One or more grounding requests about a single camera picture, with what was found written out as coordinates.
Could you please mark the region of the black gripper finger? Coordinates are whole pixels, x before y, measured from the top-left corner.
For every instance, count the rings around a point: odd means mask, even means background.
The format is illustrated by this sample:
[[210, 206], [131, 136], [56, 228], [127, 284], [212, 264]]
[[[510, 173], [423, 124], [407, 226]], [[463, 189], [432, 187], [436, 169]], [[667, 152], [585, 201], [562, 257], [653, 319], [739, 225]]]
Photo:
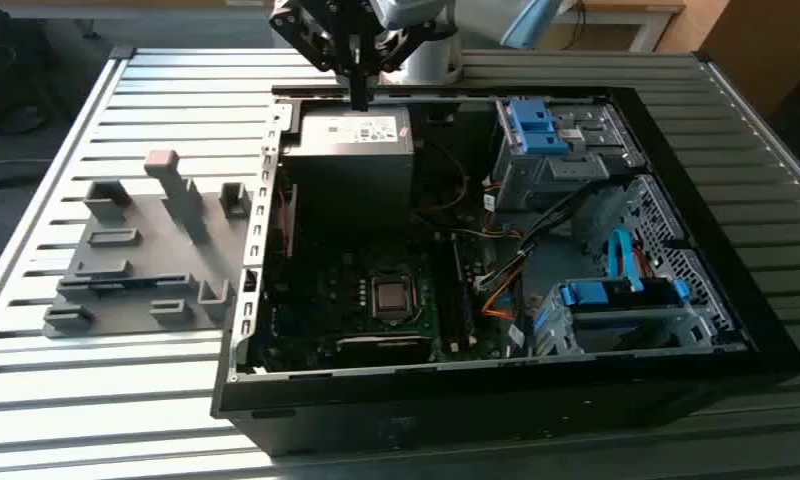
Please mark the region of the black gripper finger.
[[359, 36], [358, 109], [367, 110], [372, 98], [371, 81], [382, 72], [394, 72], [422, 44], [432, 37], [431, 29], [403, 29], [378, 42], [372, 33]]
[[276, 1], [270, 26], [322, 71], [347, 79], [350, 102], [359, 109], [359, 64], [351, 40], [354, 1]]

